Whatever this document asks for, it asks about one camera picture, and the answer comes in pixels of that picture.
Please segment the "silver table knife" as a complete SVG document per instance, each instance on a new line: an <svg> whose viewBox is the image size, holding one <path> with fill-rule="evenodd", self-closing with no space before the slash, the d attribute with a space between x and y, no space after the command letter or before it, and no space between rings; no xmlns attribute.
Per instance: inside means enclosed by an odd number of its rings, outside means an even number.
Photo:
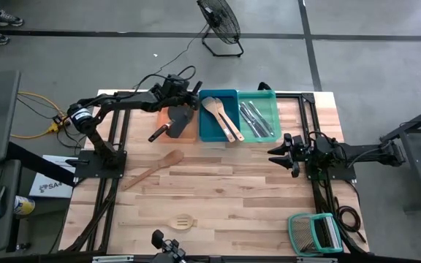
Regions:
<svg viewBox="0 0 421 263"><path fill-rule="evenodd" d="M265 127L265 129L268 131L269 135L271 137L274 137L274 130L273 128L270 126L270 124L266 121L266 119L264 118L264 116L262 115L262 113L256 108L256 106L254 105L254 103L252 101L249 102L249 107L251 108L251 110L256 114L256 116L261 120L262 125Z"/></svg>
<svg viewBox="0 0 421 263"><path fill-rule="evenodd" d="M247 116L247 114L246 114L246 112L244 111L244 109L243 109L241 106L239 106L239 110L240 110L240 113L241 113L241 115L243 116L243 118L244 118L245 122L248 124L249 128L250 128L250 129L251 129L251 131L253 132L254 136L255 136L256 138L258 138L258 137L259 137L259 133L258 133L258 131L255 129L255 126L253 125L253 123L250 121L250 119L249 119L249 117Z"/></svg>

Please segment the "yellow white can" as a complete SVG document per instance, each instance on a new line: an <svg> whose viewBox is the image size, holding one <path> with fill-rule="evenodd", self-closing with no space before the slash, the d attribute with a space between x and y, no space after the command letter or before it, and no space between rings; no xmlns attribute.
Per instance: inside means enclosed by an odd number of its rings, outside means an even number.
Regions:
<svg viewBox="0 0 421 263"><path fill-rule="evenodd" d="M35 206L33 199L16 195L13 213L19 216L27 216L34 211Z"/></svg>

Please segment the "silver fork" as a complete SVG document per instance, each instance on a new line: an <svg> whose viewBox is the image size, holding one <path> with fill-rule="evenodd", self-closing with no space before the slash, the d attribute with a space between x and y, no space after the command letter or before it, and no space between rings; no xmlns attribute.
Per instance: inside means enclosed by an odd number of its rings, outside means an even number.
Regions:
<svg viewBox="0 0 421 263"><path fill-rule="evenodd" d="M259 138L269 137L269 133L266 131L265 127L262 125L261 120L256 117L256 114L250 109L250 107L244 102L241 102L240 106L244 109L250 121L255 126L255 129L258 131Z"/></svg>

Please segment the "grey-bladed black-handled spatula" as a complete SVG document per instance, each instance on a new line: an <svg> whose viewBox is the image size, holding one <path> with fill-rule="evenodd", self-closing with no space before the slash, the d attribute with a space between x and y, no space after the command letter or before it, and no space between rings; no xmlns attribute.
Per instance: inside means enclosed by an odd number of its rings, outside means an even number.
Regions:
<svg viewBox="0 0 421 263"><path fill-rule="evenodd" d="M157 138L166 134L168 137L177 139L183 133L184 129L188 125L188 119L186 117L171 118L163 123L149 138L149 142L155 141Z"/></svg>

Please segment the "black floor fan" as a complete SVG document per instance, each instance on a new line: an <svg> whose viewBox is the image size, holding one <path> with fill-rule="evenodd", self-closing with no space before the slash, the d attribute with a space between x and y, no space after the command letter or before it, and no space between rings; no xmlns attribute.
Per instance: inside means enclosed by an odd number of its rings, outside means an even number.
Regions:
<svg viewBox="0 0 421 263"><path fill-rule="evenodd" d="M240 58L244 54L244 49L240 43L240 25L227 0L197 0L197 5L208 25L201 38L202 44L214 57ZM215 53L205 41L210 30L225 44L237 45L240 48L240 52L235 54Z"/></svg>

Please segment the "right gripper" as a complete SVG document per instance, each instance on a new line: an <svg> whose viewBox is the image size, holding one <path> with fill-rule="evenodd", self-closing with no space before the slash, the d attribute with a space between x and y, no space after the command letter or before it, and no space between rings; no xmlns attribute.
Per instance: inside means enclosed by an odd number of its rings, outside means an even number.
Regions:
<svg viewBox="0 0 421 263"><path fill-rule="evenodd" d="M290 133L286 133L284 134L284 144L268 151L268 154L277 156L270 157L268 160L286 169L291 169L292 177L297 178L300 174L299 163L308 161L311 152L311 145L306 144L300 135L292 136Z"/></svg>

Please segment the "teal dish rack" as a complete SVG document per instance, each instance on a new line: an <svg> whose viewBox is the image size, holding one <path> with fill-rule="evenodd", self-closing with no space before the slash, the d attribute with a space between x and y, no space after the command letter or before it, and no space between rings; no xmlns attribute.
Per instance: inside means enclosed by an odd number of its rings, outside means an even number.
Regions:
<svg viewBox="0 0 421 263"><path fill-rule="evenodd" d="M344 251L331 213L299 213L288 217L289 240L298 256L322 256Z"/></svg>

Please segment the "brown wooden spatula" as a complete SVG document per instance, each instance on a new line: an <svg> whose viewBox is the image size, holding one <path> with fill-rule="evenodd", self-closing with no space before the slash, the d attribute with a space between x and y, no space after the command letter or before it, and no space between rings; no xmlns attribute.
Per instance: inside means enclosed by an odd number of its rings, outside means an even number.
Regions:
<svg viewBox="0 0 421 263"><path fill-rule="evenodd" d="M184 153L181 150L173 150L169 152L163 158L155 161L148 170L144 171L137 177L122 183L121 190L125 191L131 188L132 186L138 184L141 180L144 180L149 175L152 175L153 173L155 173L156 171L160 169L178 164L180 161L183 160L183 158L184 158Z"/></svg>

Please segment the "white box with print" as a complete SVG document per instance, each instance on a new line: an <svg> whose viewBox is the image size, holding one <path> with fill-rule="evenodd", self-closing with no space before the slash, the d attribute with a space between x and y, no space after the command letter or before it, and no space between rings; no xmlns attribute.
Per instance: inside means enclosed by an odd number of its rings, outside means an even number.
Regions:
<svg viewBox="0 0 421 263"><path fill-rule="evenodd" d="M63 167L65 170L75 172L75 168L66 163L70 159L68 156L43 155L43 159L51 161L54 164ZM29 192L30 197L50 197L70 199L73 187L48 178L43 174L37 173Z"/></svg>

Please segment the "blue plastic bin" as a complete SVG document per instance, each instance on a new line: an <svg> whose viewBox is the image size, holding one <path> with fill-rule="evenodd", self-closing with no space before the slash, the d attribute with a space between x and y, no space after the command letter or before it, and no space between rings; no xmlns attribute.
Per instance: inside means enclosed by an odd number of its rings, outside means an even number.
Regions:
<svg viewBox="0 0 421 263"><path fill-rule="evenodd" d="M200 100L206 97L218 98L224 106L224 111L240 129L240 113L238 109L238 92L235 89L211 89L199 92ZM199 136L203 142L227 142L228 139L222 131L215 117L202 105L199 114Z"/></svg>

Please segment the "teal plastic bin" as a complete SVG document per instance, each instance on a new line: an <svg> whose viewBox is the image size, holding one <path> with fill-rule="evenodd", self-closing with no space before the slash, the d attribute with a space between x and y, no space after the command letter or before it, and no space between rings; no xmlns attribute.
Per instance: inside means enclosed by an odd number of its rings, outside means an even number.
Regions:
<svg viewBox="0 0 421 263"><path fill-rule="evenodd" d="M276 103L276 94L274 91L262 90L262 91L239 91L238 92L238 109L241 102L244 102L249 106L249 102L252 101L256 108L262 113L266 121L274 130L274 137L261 137L256 138L245 122L243 116L240 113L240 132L245 137L244 142L275 142L281 137L281 126L278 114L278 108Z"/></svg>

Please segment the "silver metal bracket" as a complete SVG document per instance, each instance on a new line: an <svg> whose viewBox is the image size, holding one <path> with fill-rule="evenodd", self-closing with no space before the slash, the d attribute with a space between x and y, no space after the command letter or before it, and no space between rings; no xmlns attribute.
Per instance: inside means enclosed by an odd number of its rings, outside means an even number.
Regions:
<svg viewBox="0 0 421 263"><path fill-rule="evenodd" d="M95 256L91 263L131 263L134 262L133 255Z"/></svg>
<svg viewBox="0 0 421 263"><path fill-rule="evenodd" d="M325 257L297 257L296 263L338 263L338 260Z"/></svg>

